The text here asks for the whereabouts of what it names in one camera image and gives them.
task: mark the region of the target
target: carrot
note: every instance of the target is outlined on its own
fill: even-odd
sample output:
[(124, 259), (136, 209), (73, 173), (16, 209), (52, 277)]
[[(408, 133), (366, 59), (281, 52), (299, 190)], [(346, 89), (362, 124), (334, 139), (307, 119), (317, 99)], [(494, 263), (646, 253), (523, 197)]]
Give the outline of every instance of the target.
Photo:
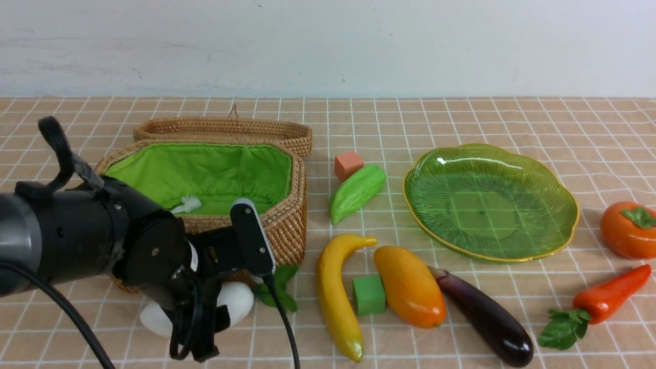
[(538, 344), (559, 350), (569, 349), (577, 339), (585, 336), (589, 324), (599, 324), (610, 318), (650, 277), (651, 266), (645, 264), (579, 292), (572, 301), (573, 309), (549, 310), (551, 321), (544, 327)]

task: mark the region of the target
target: eggplant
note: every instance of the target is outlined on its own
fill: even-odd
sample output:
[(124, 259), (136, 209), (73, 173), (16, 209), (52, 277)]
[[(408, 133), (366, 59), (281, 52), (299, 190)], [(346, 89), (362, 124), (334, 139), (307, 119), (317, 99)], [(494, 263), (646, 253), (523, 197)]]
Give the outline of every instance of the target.
[(442, 292), (507, 365), (523, 368), (533, 360), (533, 340), (506, 309), (481, 290), (444, 269), (428, 266)]

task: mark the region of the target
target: white wall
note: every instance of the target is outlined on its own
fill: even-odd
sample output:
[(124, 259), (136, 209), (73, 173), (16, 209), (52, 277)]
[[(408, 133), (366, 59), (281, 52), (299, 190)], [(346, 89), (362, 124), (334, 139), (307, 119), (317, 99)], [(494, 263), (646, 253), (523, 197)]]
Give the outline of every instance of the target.
[(0, 95), (656, 96), (654, 0), (0, 0)]

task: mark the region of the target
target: glass plate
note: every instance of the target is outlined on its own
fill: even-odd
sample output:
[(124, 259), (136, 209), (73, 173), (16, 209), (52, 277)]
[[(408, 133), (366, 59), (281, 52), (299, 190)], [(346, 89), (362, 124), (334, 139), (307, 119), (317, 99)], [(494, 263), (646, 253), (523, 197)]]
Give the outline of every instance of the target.
[(574, 196), (542, 163), (488, 144), (425, 153), (403, 178), (403, 197), (440, 243), (506, 263), (562, 250), (580, 214)]

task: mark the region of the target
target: green fabric lining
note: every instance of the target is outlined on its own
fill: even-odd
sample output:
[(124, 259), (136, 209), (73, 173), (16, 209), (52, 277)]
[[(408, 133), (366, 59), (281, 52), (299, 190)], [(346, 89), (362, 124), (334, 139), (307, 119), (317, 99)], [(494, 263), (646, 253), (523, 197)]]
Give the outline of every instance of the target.
[(183, 196), (203, 205), (186, 215), (229, 215), (246, 197), (261, 214), (289, 195), (291, 158), (270, 145), (159, 143), (113, 164), (105, 175), (171, 210)]

